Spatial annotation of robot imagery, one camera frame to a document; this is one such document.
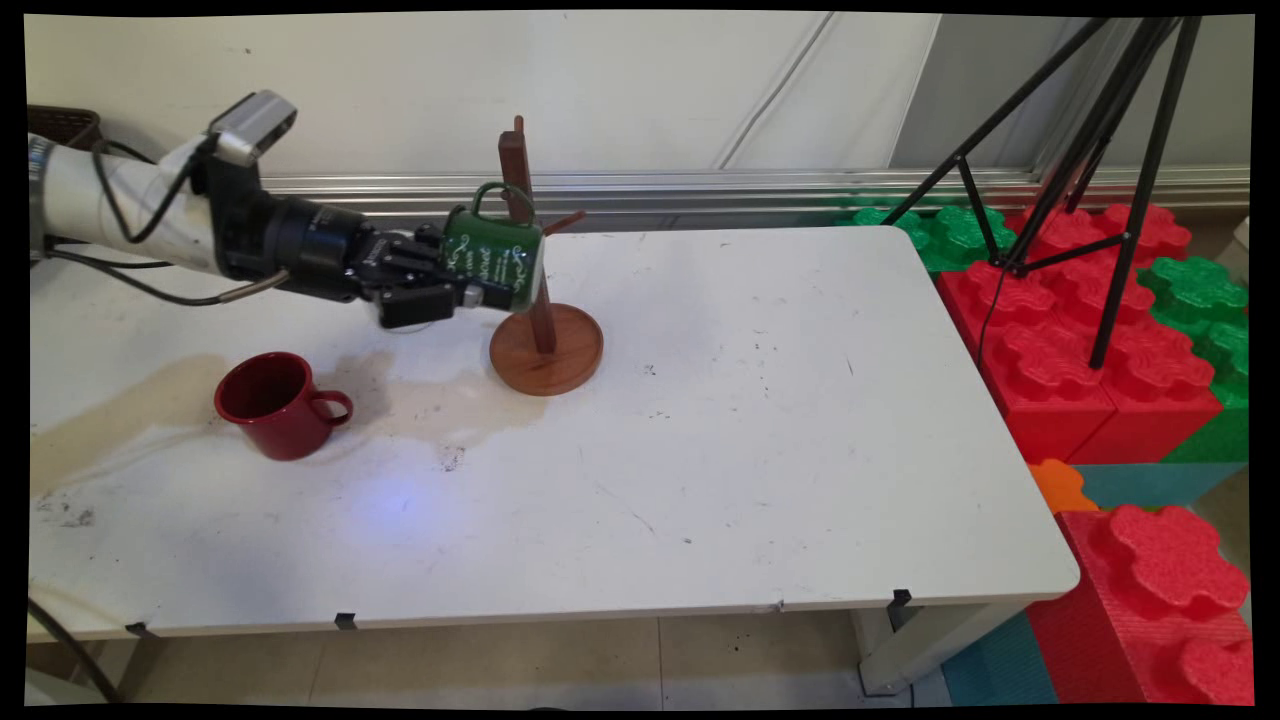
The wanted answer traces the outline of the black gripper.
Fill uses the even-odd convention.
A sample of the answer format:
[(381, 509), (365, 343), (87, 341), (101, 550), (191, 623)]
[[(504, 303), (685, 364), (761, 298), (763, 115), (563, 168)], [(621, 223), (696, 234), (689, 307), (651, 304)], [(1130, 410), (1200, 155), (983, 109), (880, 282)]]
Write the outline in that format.
[(476, 307), (485, 288), (443, 282), (435, 251), (447, 233), (431, 223), (380, 231), (366, 217), (297, 197), (262, 200), (262, 278), (280, 290), (332, 301), (378, 301), (393, 331), (451, 319)]

